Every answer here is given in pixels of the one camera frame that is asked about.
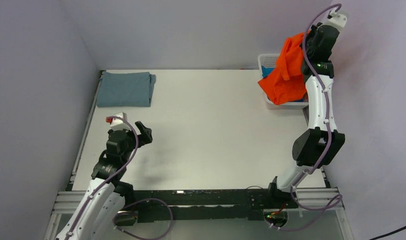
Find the orange t shirt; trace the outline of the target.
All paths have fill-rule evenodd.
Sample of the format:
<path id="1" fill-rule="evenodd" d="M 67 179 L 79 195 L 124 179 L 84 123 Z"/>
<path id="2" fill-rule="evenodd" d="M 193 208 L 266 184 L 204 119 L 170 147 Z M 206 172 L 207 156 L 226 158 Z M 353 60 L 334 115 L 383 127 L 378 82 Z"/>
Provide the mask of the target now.
<path id="1" fill-rule="evenodd" d="M 307 94 L 301 72 L 304 57 L 300 45 L 303 37 L 303 32 L 288 37 L 276 61 L 276 67 L 268 76 L 258 81 L 258 85 L 275 105 L 300 101 Z"/>

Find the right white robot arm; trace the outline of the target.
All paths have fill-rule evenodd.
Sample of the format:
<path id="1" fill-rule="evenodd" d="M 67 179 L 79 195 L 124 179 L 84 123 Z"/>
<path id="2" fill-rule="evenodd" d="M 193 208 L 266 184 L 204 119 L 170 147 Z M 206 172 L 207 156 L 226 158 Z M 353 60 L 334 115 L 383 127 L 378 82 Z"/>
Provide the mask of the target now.
<path id="1" fill-rule="evenodd" d="M 345 135 L 338 132 L 333 117 L 334 69 L 329 60 L 339 33 L 338 26 L 319 22 L 303 38 L 301 70 L 308 95 L 308 127 L 293 144 L 295 166 L 269 184 L 269 195 L 275 200 L 295 198 L 295 187 L 307 175 L 330 164 L 345 142 Z"/>

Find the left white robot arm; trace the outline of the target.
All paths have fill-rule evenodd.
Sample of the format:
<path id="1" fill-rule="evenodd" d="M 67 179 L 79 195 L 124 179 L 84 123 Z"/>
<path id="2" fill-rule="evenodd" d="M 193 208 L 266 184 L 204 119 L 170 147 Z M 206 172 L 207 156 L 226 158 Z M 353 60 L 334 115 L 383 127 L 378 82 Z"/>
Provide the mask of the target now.
<path id="1" fill-rule="evenodd" d="M 139 134 L 119 118 L 108 117 L 110 124 L 106 149 L 99 156 L 92 179 L 77 209 L 57 240 L 99 240 L 111 219 L 128 202 L 134 200 L 133 186 L 122 182 L 126 166 L 138 148 L 150 144 L 152 130 L 135 122 Z"/>

